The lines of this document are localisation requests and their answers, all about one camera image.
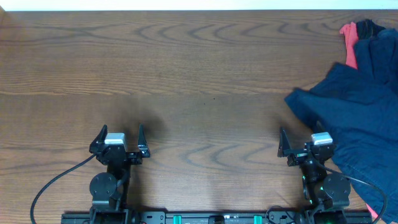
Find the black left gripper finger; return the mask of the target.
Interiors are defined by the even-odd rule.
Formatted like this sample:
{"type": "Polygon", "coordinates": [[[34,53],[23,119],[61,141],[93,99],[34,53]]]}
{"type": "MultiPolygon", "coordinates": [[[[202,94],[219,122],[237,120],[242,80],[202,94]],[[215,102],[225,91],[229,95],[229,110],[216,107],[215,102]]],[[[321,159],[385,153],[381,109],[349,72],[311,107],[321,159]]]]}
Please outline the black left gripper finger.
{"type": "Polygon", "coordinates": [[[139,125],[139,136],[137,146],[141,152],[147,152],[147,141],[144,134],[144,125],[139,125]]]}
{"type": "Polygon", "coordinates": [[[97,137],[95,137],[95,139],[93,140],[93,146],[104,144],[107,134],[108,134],[108,127],[106,124],[104,124],[97,137]]]}

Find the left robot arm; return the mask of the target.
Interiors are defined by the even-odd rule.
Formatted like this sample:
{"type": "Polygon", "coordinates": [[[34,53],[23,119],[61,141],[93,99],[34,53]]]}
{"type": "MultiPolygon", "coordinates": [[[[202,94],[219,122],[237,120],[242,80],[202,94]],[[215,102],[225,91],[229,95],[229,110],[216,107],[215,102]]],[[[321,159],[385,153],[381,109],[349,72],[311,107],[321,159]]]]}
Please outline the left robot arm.
{"type": "Polygon", "coordinates": [[[106,125],[90,144],[89,152],[107,167],[90,182],[90,223],[140,223],[140,214],[127,207],[127,192],[131,167],[150,157],[144,126],[139,125],[135,152],[127,152],[124,133],[110,133],[106,125]]]}

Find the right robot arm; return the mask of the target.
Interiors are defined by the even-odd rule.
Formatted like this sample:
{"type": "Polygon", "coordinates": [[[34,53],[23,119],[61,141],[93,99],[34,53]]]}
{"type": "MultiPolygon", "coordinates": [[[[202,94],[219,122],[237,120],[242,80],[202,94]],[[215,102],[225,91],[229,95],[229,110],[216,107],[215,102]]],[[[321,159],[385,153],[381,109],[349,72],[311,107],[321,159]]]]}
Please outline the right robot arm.
{"type": "Polygon", "coordinates": [[[294,149],[285,129],[280,128],[277,156],[286,157],[289,167],[300,168],[303,194],[310,202],[310,207],[292,217],[294,223],[346,223],[343,210],[349,205],[350,182],[325,168],[335,148],[330,134],[322,132],[311,135],[303,148],[294,149]]]}

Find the navy blue clothes pile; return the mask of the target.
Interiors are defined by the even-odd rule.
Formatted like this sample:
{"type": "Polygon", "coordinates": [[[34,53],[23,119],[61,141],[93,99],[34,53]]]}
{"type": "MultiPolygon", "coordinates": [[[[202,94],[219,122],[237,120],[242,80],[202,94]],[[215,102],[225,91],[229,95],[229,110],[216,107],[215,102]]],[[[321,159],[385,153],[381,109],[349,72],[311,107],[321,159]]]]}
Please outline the navy blue clothes pile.
{"type": "Polygon", "coordinates": [[[309,91],[294,90],[285,102],[301,122],[321,123],[337,142],[332,160],[345,175],[359,179],[356,193],[377,213],[397,221],[397,31],[385,29],[354,46],[357,68],[334,64],[309,91]]]}

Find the red garment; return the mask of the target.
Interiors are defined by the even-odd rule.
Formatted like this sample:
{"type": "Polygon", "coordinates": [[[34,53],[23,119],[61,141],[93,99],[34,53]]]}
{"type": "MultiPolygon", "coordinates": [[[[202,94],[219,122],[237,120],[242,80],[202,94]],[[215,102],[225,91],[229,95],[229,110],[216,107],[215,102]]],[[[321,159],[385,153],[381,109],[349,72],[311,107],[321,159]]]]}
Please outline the red garment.
{"type": "Polygon", "coordinates": [[[346,47],[346,65],[357,69],[357,61],[354,52],[354,46],[358,42],[358,33],[355,22],[350,22],[349,24],[345,24],[340,30],[339,33],[344,35],[345,38],[345,47],[346,47]]]}

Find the black garment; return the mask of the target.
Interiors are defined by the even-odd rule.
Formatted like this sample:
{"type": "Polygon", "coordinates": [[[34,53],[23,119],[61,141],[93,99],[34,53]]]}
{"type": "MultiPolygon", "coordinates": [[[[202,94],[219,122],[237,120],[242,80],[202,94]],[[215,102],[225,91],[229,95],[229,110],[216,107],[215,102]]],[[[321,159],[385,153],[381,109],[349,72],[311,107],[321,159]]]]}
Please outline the black garment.
{"type": "Polygon", "coordinates": [[[370,19],[365,19],[356,23],[356,30],[359,40],[375,37],[386,28],[379,26],[370,19]]]}

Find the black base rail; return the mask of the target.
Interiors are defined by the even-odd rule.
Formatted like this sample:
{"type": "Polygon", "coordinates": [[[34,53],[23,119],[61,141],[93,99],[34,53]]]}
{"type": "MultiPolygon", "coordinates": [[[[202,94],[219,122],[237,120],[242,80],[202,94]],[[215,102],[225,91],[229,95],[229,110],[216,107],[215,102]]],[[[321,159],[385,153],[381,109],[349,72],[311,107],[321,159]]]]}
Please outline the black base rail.
{"type": "Polygon", "coordinates": [[[91,212],[65,213],[61,224],[368,224],[372,217],[367,212],[323,212],[307,218],[301,213],[270,210],[266,213],[168,213],[168,212],[91,212]]]}

